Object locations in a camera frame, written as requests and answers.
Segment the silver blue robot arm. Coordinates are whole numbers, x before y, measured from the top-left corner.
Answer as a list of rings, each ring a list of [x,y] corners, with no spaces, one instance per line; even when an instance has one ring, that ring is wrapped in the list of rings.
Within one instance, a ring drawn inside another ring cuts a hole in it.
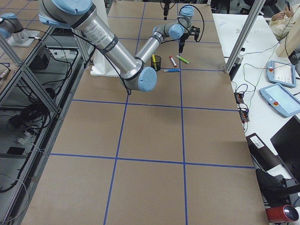
[[[123,85],[142,92],[153,90],[157,83],[155,69],[145,66],[145,62],[165,38],[182,40],[188,36],[194,15],[192,6],[184,5],[177,21],[155,27],[146,44],[133,56],[98,16],[91,0],[40,0],[38,3],[41,23],[81,31],[120,70]]]

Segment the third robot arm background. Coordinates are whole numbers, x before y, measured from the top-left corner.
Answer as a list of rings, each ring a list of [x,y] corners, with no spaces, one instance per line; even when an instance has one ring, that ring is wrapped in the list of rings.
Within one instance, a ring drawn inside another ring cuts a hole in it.
[[[14,13],[0,15],[0,35],[13,47],[29,47],[39,31],[26,30]]]

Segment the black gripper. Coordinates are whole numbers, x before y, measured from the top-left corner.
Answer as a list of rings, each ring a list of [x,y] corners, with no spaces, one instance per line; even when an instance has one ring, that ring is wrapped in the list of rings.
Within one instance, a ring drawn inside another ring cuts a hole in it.
[[[179,53],[183,52],[183,48],[184,48],[184,44],[185,41],[188,39],[189,34],[188,33],[184,33],[181,38],[180,38],[180,43],[179,43]]]
[[[169,4],[173,3],[174,0],[161,0],[161,2],[164,4],[163,6],[164,20],[167,20],[168,12],[169,12]]]

